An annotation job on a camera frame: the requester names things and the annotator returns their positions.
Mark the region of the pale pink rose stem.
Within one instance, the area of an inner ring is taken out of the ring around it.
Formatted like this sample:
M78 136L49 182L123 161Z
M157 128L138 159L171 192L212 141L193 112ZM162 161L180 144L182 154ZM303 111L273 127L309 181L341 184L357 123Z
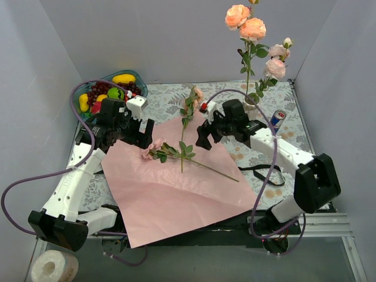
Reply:
M268 49L268 60L265 63L263 78L261 78L255 85L255 92L252 93L252 98L256 103L264 97L264 92L269 88L276 86L277 82L286 75L286 60L290 56L290 49L294 41L287 37L282 44L275 44Z

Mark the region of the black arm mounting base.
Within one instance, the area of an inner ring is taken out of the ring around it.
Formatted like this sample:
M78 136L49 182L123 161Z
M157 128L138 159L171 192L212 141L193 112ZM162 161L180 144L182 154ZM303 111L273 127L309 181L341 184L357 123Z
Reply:
M255 239L249 233L249 223L247 218L251 216L251 211L234 216L230 219L223 220L197 230L189 231L180 235L159 240L154 243L148 243L150 247L193 247L193 246L246 246L246 247L262 247L259 239ZM281 240L286 234L289 236L300 235L301 227L298 223L294 223L288 227L287 231L282 231L273 238ZM120 252L124 248L130 248L130 244L125 236L104 235L92 236L91 239L109 240L116 247L120 247Z

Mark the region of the single peach rose stem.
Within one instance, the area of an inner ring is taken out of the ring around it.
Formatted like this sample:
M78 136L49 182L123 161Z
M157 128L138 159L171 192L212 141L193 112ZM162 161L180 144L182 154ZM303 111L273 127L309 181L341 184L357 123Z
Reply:
M183 96L183 108L180 113L182 115L182 133L180 141L184 141L184 132L189 124L193 120L193 115L196 109L199 108L204 98L203 92L196 86L192 87L188 97Z

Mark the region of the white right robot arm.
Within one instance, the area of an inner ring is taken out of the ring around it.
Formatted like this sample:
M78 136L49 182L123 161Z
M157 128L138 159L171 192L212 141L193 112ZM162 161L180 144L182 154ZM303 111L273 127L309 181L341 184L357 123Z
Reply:
M223 113L214 102L203 103L201 110L208 114L205 122L197 128L196 146L206 150L224 136L233 136L238 142L276 159L276 164L294 177L293 195L266 211L256 221L258 228L267 228L272 233L282 232L287 222L303 213L315 213L341 193L332 158L326 154L314 156L273 136L271 129L259 120L250 120L237 99L222 104Z

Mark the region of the purple wrapping paper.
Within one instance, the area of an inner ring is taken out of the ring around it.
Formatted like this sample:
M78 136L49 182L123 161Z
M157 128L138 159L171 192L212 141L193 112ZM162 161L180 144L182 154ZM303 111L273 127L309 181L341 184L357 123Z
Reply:
M140 247L250 210L251 185L221 143L194 147L193 162L147 160L118 141L102 167L120 208L130 246Z

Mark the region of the two-bloom peach rose stem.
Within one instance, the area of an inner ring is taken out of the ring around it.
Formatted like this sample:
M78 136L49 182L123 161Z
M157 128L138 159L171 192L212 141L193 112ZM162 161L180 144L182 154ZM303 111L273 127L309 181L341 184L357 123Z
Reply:
M238 49L241 56L240 73L246 74L246 94L249 93L250 78L255 75L251 61L256 56L264 58L267 47L258 45L264 39L267 28L264 21L254 16L254 9L260 1L248 1L248 5L232 5L226 12L224 23L230 31L237 31L244 46Z

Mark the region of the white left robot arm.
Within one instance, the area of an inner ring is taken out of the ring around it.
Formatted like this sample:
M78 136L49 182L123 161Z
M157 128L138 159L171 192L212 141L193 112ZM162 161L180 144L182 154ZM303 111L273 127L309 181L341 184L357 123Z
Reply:
M102 230L118 235L125 228L120 210L104 205L79 213L79 205L91 178L101 168L106 153L118 140L145 149L152 143L154 121L140 131L147 100L135 96L127 102L102 100L100 111L82 123L64 173L41 211L31 211L28 222L36 235L49 243L78 251L87 236Z

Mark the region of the black gold-lettered ribbon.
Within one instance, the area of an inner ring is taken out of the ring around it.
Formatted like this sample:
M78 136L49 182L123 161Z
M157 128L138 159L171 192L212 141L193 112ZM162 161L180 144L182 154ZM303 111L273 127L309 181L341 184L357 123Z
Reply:
M261 181L265 181L266 177L264 175L262 175L259 170L261 169L270 169L271 168L271 165L270 164L258 164L258 165L255 165L255 166L252 166L252 167L238 167L238 169L242 172L245 172L245 171L252 171L253 172L253 175L254 177L258 178L259 180ZM267 184L269 185L272 185L272 186L275 186L275 187L283 187L286 183L286 178L283 176L282 174L282 171L281 171L281 168L277 165L274 165L273 166L273 170L277 171L279 173L279 175L281 176L282 178L282 182L281 183L275 183L273 181L271 181L270 179L268 179L267 181Z

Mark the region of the bright pink rose stem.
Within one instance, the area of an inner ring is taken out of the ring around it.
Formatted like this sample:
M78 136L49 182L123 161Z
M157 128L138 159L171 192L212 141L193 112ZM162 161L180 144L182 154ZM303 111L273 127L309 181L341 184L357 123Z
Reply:
M177 149L169 145L164 139L158 139L152 142L146 149L143 149L141 156L143 159L147 160L159 160L160 163L165 163L167 159L180 159L180 168L183 172L183 163L184 161L194 163L198 166L205 167L212 172L215 172L221 176L224 176L228 179L231 179L235 182L239 182L237 179L220 172L212 167L209 167L205 164L197 162L194 160L196 154L193 152L192 145L186 145L183 141L179 142L180 149Z

